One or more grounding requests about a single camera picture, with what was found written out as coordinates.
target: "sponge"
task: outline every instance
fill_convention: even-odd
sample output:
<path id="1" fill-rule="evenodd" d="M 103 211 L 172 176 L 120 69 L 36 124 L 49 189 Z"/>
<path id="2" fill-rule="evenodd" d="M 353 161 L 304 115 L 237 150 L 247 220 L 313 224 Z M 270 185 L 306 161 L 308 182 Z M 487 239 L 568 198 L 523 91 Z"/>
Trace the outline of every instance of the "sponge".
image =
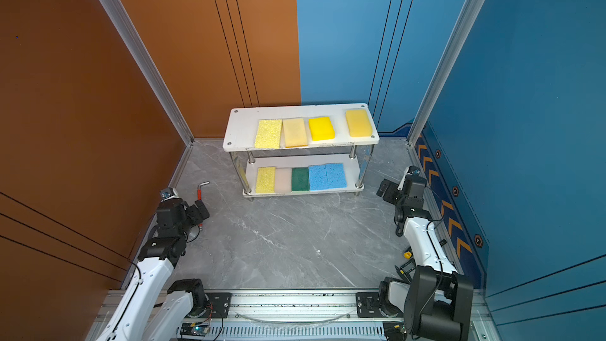
<path id="1" fill-rule="evenodd" d="M 287 148 L 306 147 L 307 133 L 303 118 L 287 118 L 282 120 L 284 125 L 284 142 Z"/>
<path id="2" fill-rule="evenodd" d="M 276 167 L 259 168 L 257 170 L 257 184 L 254 191 L 257 194 L 273 194 L 274 179 L 276 178 Z"/>
<path id="3" fill-rule="evenodd" d="M 335 130 L 330 123 L 329 117 L 318 117 L 309 119 L 309 130 L 312 133 L 312 140 L 322 141 L 335 138 Z"/>
<path id="4" fill-rule="evenodd" d="M 345 169 L 342 163 L 326 164 L 326 179 L 329 188 L 346 188 Z"/>
<path id="5" fill-rule="evenodd" d="M 345 112 L 349 135 L 352 137 L 370 137 L 373 127 L 370 125 L 366 110 L 349 110 Z"/>
<path id="6" fill-rule="evenodd" d="M 279 149 L 282 120 L 259 120 L 254 147 L 257 149 Z"/>
<path id="7" fill-rule="evenodd" d="M 326 165 L 309 166 L 309 191 L 320 191 L 328 188 Z"/>
<path id="8" fill-rule="evenodd" d="M 291 168 L 277 168 L 274 191 L 277 194 L 288 194 L 292 191 L 293 170 Z"/>
<path id="9" fill-rule="evenodd" d="M 293 191 L 309 191 L 309 169 L 293 168 Z"/>

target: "beige sponge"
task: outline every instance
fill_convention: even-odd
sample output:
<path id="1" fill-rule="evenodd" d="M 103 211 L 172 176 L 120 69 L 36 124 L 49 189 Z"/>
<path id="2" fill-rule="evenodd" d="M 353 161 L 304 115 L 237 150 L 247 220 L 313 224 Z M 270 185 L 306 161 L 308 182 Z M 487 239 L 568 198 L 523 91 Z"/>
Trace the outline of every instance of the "beige sponge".
<path id="1" fill-rule="evenodd" d="M 284 143 L 287 148 L 307 146 L 305 121 L 302 117 L 285 118 L 282 120 L 282 125 L 284 126 Z"/>
<path id="2" fill-rule="evenodd" d="M 277 194 L 288 194 L 292 191 L 292 168 L 277 168 L 274 191 Z"/>

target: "white shelf board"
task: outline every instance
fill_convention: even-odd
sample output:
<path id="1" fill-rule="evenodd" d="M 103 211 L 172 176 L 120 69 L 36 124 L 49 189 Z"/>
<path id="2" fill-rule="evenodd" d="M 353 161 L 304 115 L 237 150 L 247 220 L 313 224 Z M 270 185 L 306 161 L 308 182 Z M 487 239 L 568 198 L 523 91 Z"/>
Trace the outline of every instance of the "white shelf board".
<path id="1" fill-rule="evenodd" d="M 345 180 L 347 181 L 346 188 L 331 188 L 322 191 L 295 191 L 286 194 L 257 194 L 255 191 L 257 184 L 257 170 L 269 166 L 277 168 L 306 168 L 313 165 L 324 165 L 326 163 L 342 163 L 345 170 Z M 252 190 L 246 195 L 244 190 L 242 194 L 246 197 L 261 197 L 261 196 L 289 196 L 289 195 L 309 195 L 309 194 L 329 194 L 329 193 L 355 193 L 362 191 L 362 188 L 356 188 L 356 182 L 360 175 L 360 166 L 358 158 L 350 159 L 349 154 L 318 154 L 318 155 L 289 155 L 283 157 L 263 157 L 257 158 L 252 165 L 246 163 L 246 179 Z"/>
<path id="2" fill-rule="evenodd" d="M 345 112 L 348 110 L 366 110 L 370 124 L 373 127 L 373 133 L 370 137 L 350 137 L 349 127 L 345 119 Z M 324 141 L 312 141 L 312 135 L 309 131 L 307 120 L 315 117 L 330 118 L 330 122 L 335 130 L 335 138 Z M 286 148 L 284 146 L 284 132 L 280 141 L 280 149 L 305 149 L 305 148 L 325 148 L 325 147 L 350 147 L 353 145 L 375 145 L 379 143 L 379 134 L 375 127 L 370 111 L 366 103 L 354 104 L 325 104 L 314 106 L 287 106 L 287 107 L 254 107 L 254 108 L 234 108 L 231 110 L 225 139 L 223 141 L 223 150 L 246 151 L 246 150 L 277 150 L 277 149 L 257 149 L 254 147 L 254 139 L 257 136 L 259 120 L 285 119 L 302 117 L 305 120 L 307 131 L 307 146 Z"/>

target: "blue wall panel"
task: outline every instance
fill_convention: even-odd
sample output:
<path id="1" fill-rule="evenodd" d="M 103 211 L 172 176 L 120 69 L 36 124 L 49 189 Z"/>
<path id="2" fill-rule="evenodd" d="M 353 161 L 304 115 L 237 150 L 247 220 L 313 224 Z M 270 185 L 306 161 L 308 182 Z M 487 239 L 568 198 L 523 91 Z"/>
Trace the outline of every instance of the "blue wall panel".
<path id="1" fill-rule="evenodd" d="M 606 308 L 499 326 L 503 340 L 603 340 Z"/>
<path id="2" fill-rule="evenodd" d="M 587 284 L 586 269 L 575 268 L 565 279 L 538 281 L 540 290 L 498 294 L 603 254 L 605 23 L 606 0 L 486 0 L 431 114 L 490 244 L 491 309 Z M 606 276 L 603 264 L 596 266 L 594 281 Z M 549 315 L 573 302 L 606 303 L 604 295 L 595 286 L 494 315 Z M 505 340 L 550 339 L 556 333 L 549 326 L 558 328 L 552 339 L 590 337 L 581 318 L 598 313 L 499 330 Z"/>
<path id="3" fill-rule="evenodd" d="M 465 0 L 413 0 L 404 35 L 398 37 L 402 44 L 389 90 L 386 79 L 379 96 L 375 113 L 379 132 L 392 132 L 415 117 L 463 3 Z"/>
<path id="4" fill-rule="evenodd" d="M 464 2 L 297 0 L 301 102 L 368 102 L 380 131 L 401 127 L 416 115 Z"/>
<path id="5" fill-rule="evenodd" d="M 297 0 L 302 104 L 365 103 L 390 0 Z"/>

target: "yellow chevron decal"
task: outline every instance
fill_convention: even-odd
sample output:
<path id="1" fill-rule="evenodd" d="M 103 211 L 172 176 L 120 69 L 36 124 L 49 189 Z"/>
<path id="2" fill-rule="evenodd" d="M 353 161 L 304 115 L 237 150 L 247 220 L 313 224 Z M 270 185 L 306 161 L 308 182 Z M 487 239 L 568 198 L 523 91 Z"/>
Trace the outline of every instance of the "yellow chevron decal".
<path id="1" fill-rule="evenodd" d="M 420 150 L 421 149 L 427 150 L 427 147 L 425 145 L 419 145 L 419 160 L 420 160 Z"/>
<path id="2" fill-rule="evenodd" d="M 454 221 L 452 218 L 449 219 L 449 234 L 452 237 L 453 235 L 453 225 L 456 226 L 457 228 L 459 228 L 460 230 L 463 230 L 463 227 L 456 221 Z"/>
<path id="3" fill-rule="evenodd" d="M 465 243 L 465 241 L 463 241 L 463 240 L 461 240 L 461 239 L 457 238 L 457 239 L 456 239 L 456 254 L 457 254 L 457 256 L 458 256 L 459 258 L 460 258 L 460 247 L 461 247 L 461 246 L 463 246 L 464 248 L 466 248 L 466 249 L 469 251 L 469 253 L 473 253 L 473 251 L 472 251 L 471 247 L 470 247 L 469 245 L 467 245 L 467 244 Z"/>
<path id="4" fill-rule="evenodd" d="M 431 176 L 439 177 L 440 174 L 438 174 L 435 170 L 429 170 L 429 187 L 431 187 Z"/>
<path id="5" fill-rule="evenodd" d="M 442 201 L 442 217 L 444 217 L 444 207 L 446 207 L 446 208 L 450 208 L 450 209 L 452 209 L 453 211 L 455 210 L 455 209 L 453 208 L 452 204 L 450 204 L 450 203 L 449 203 L 449 202 L 447 202 L 447 201 Z"/>
<path id="6" fill-rule="evenodd" d="M 423 171 L 425 171 L 428 162 L 433 162 L 433 160 L 429 157 L 423 157 Z"/>

